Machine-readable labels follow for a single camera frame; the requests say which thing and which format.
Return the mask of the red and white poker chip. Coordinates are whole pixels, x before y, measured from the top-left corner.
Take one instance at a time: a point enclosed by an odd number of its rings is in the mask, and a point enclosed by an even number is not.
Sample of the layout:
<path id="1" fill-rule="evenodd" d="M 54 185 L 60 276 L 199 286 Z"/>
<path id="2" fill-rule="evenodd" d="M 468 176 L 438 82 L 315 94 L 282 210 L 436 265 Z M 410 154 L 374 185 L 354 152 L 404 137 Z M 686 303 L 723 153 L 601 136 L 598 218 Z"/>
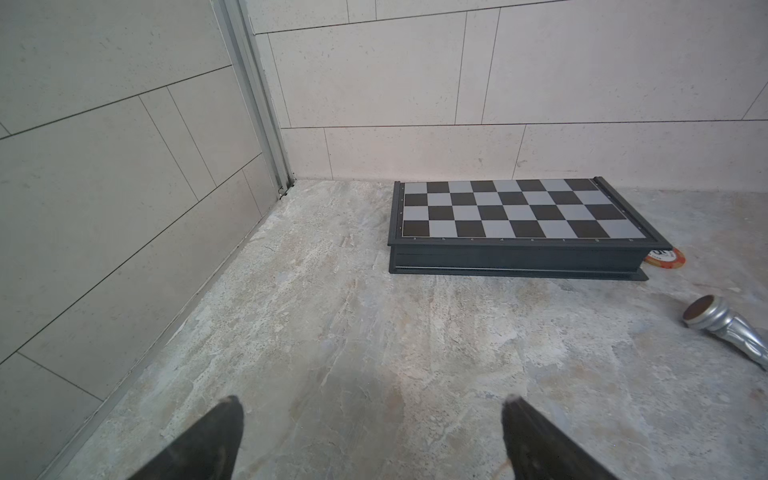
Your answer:
<path id="1" fill-rule="evenodd" d="M 685 265 L 686 258 L 679 249 L 673 248 L 652 250 L 645 257 L 644 262 L 663 269 L 679 269 Z"/>

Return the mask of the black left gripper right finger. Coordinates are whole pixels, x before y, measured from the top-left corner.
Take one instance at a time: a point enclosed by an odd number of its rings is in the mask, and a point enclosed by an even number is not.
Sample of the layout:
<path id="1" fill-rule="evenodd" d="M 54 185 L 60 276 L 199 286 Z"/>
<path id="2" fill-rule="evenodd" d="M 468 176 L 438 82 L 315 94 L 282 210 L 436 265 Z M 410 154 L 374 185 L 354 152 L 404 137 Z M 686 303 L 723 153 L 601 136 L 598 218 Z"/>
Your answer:
<path id="1" fill-rule="evenodd" d="M 504 400 L 501 425 L 516 479 L 618 479 L 522 396 Z"/>

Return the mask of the folded black chess board box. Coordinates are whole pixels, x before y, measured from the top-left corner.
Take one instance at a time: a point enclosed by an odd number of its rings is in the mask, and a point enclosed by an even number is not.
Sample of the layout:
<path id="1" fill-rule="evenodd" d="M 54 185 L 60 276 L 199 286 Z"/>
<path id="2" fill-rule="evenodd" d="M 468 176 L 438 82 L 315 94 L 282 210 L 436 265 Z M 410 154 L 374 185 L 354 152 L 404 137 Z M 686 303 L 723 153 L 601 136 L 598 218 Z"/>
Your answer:
<path id="1" fill-rule="evenodd" d="M 600 176 L 397 181 L 388 245 L 393 274 L 628 281 L 672 247 Z"/>

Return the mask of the silver chess piece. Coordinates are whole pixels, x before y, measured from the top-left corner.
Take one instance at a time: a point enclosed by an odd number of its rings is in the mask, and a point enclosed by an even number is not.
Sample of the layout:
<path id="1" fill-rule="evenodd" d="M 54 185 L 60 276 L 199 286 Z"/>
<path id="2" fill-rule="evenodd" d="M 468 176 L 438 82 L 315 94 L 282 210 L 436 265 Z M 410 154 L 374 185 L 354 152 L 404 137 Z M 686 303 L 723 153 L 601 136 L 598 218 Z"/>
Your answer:
<path id="1" fill-rule="evenodd" d="M 719 337 L 739 349 L 764 371 L 767 370 L 767 343 L 722 297 L 700 297 L 686 308 L 682 319 L 687 327 Z"/>

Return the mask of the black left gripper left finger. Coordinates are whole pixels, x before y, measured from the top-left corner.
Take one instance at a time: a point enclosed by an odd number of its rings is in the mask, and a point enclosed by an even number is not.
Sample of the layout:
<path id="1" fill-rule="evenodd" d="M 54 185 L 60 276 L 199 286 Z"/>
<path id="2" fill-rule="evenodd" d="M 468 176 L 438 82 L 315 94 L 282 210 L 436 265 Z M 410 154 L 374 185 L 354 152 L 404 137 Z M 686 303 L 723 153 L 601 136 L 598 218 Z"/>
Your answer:
<path id="1" fill-rule="evenodd" d="M 129 479 L 231 479 L 243 431 L 243 405 L 227 396 Z"/>

